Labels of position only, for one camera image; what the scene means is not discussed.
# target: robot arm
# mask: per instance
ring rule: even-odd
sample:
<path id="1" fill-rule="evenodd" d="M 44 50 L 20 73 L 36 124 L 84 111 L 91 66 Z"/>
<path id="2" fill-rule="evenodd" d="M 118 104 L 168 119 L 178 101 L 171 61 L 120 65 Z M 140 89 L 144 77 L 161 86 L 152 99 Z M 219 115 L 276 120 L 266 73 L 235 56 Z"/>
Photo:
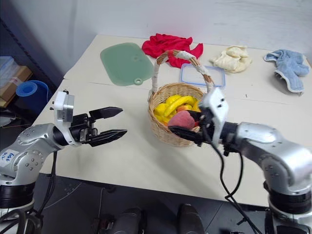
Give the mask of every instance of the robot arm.
<path id="1" fill-rule="evenodd" d="M 290 142 L 275 128 L 254 123 L 226 122 L 228 104 L 218 88 L 206 94 L 200 104 L 201 113 L 189 111 L 200 126 L 207 129 L 212 144 L 224 145 L 224 155 L 241 153 L 263 170 L 264 188 L 269 205 L 280 219 L 288 223 L 312 227 L 312 154 L 303 146 Z M 202 131 L 195 133 L 171 126 L 176 135 L 200 146 L 208 143 Z"/>
<path id="2" fill-rule="evenodd" d="M 33 189 L 45 159 L 66 145 L 92 147 L 117 140 L 126 130 L 109 130 L 98 134 L 94 123 L 117 115 L 122 109 L 106 107 L 73 116 L 74 96 L 59 92 L 54 102 L 55 122 L 24 130 L 16 141 L 0 152 L 0 216 L 14 209 L 33 207 Z"/>

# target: beige cloth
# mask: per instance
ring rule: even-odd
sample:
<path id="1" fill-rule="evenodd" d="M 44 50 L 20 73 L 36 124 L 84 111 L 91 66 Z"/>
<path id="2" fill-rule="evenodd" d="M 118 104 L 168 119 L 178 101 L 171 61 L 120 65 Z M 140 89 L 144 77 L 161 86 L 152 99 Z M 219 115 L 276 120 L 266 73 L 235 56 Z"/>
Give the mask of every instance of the beige cloth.
<path id="1" fill-rule="evenodd" d="M 221 52 L 218 58 L 210 59 L 214 66 L 236 73 L 244 71 L 252 62 L 249 58 L 246 46 L 233 45 Z"/>

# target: blue lid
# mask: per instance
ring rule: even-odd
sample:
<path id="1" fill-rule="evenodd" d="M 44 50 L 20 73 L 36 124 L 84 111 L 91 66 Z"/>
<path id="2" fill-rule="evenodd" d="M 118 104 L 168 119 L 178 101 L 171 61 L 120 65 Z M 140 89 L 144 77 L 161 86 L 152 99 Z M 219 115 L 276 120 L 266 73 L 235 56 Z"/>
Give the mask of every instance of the blue lid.
<path id="1" fill-rule="evenodd" d="M 214 86 L 220 88 L 225 87 L 226 83 L 224 69 L 212 66 L 205 67 L 208 69 L 211 78 L 214 81 Z M 199 73 L 194 68 L 194 66 L 189 63 L 185 63 L 182 65 L 180 72 L 180 81 L 187 84 L 206 86 L 202 74 Z"/>

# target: blue yoga mat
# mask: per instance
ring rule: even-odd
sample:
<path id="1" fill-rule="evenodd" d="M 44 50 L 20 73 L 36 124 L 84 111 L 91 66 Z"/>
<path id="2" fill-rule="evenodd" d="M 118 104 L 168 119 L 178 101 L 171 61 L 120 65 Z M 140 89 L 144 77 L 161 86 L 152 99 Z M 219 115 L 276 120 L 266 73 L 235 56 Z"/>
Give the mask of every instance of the blue yoga mat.
<path id="1" fill-rule="evenodd" d="M 40 114 L 52 96 L 49 87 L 39 80 L 30 80 L 20 84 L 16 88 L 16 94 L 37 114 Z"/>

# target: wicker basket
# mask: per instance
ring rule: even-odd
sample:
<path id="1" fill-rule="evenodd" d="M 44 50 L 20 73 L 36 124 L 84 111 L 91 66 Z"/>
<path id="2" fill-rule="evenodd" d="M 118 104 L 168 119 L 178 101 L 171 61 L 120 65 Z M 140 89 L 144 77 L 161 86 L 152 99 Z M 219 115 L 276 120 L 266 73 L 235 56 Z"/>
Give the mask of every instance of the wicker basket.
<path id="1" fill-rule="evenodd" d="M 153 87 L 150 92 L 150 97 L 148 100 L 149 116 L 151 120 L 152 131 L 159 138 L 159 140 L 164 143 L 174 145 L 174 146 L 179 146 L 179 147 L 189 146 L 193 142 L 182 139 L 178 137 L 177 135 L 173 134 L 168 129 L 168 127 L 162 124 L 161 122 L 159 122 L 154 115 L 154 109 L 160 103 L 165 102 L 169 96 L 190 95 L 197 99 L 202 99 L 203 94 L 204 94 L 199 88 L 191 86 L 189 84 L 185 84 L 185 83 L 171 83 L 171 84 L 164 85 L 160 87 L 159 89 L 157 88 L 157 77 L 158 77 L 159 66 L 160 64 L 166 62 L 168 56 L 175 56 L 177 58 L 187 59 L 188 61 L 190 61 L 191 64 L 203 75 L 203 78 L 207 84 L 207 90 L 211 89 L 213 85 L 213 81 L 211 77 L 209 76 L 207 69 L 204 66 L 201 66 L 199 64 L 196 57 L 194 57 L 193 55 L 185 51 L 179 51 L 179 50 L 166 51 L 156 59 L 155 67 L 154 67 L 154 74 L 152 76 Z M 198 130 L 199 130 L 199 127 L 195 127 L 193 129 L 193 131 L 198 131 Z"/>

